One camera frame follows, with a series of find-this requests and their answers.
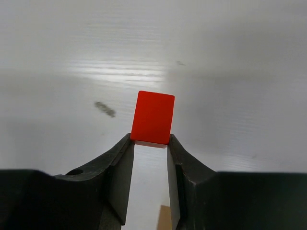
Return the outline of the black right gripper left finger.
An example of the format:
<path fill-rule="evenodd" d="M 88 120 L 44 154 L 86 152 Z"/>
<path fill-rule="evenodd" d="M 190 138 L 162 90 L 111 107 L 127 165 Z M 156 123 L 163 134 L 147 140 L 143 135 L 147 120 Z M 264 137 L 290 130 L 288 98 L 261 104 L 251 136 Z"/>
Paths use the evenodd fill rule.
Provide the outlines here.
<path fill-rule="evenodd" d="M 126 223 L 134 143 L 115 146 L 65 175 L 0 172 L 3 230 L 119 230 Z"/>

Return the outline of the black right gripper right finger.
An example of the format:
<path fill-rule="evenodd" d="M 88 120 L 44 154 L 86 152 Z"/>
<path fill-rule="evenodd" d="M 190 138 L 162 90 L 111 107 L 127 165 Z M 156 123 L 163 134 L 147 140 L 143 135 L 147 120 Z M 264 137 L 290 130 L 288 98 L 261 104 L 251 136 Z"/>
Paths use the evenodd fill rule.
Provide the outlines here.
<path fill-rule="evenodd" d="M 307 175 L 216 172 L 170 136 L 167 170 L 175 230 L 304 230 Z"/>

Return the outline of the red wedge block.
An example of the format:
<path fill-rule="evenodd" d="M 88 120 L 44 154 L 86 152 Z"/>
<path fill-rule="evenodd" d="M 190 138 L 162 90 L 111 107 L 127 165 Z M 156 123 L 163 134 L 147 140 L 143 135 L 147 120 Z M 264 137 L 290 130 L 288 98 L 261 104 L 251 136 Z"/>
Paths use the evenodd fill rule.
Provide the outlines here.
<path fill-rule="evenodd" d="M 138 145 L 166 148 L 169 143 L 175 96 L 139 91 L 130 139 Z"/>

